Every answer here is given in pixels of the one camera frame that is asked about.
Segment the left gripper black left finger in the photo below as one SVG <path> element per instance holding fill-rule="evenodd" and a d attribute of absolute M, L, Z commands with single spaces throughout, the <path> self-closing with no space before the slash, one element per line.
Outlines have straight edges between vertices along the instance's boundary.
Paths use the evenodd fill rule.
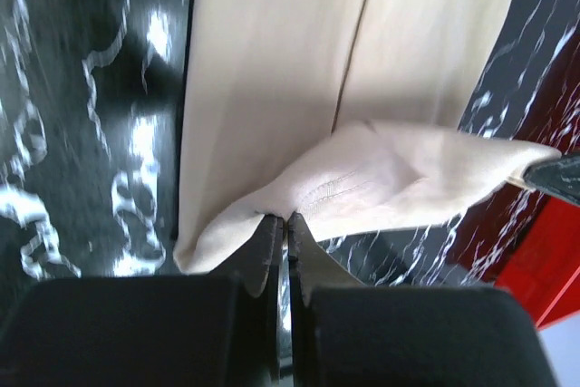
<path fill-rule="evenodd" d="M 214 272 L 62 278 L 32 287 L 1 335 L 4 386 L 273 386 L 283 222 Z"/>

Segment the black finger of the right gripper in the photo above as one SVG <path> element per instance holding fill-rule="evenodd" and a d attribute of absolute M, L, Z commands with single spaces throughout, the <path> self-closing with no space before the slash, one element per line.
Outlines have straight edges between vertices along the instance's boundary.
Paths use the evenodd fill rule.
<path fill-rule="evenodd" d="M 579 152 L 531 165 L 523 177 L 526 184 L 574 206 L 580 201 Z"/>

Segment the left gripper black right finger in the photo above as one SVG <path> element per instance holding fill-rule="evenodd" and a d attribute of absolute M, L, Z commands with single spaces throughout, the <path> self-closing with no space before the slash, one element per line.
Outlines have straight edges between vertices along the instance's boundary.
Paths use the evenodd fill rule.
<path fill-rule="evenodd" d="M 374 287 L 287 223 L 298 386 L 553 386 L 527 312 L 494 287 Z"/>

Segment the beige t-shirt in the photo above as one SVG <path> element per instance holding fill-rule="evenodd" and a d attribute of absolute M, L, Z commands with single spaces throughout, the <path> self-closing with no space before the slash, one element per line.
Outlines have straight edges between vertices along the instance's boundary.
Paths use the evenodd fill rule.
<path fill-rule="evenodd" d="M 533 164 L 459 121 L 512 0 L 194 0 L 173 256 L 215 269 L 266 215 L 318 241 L 441 225 Z"/>

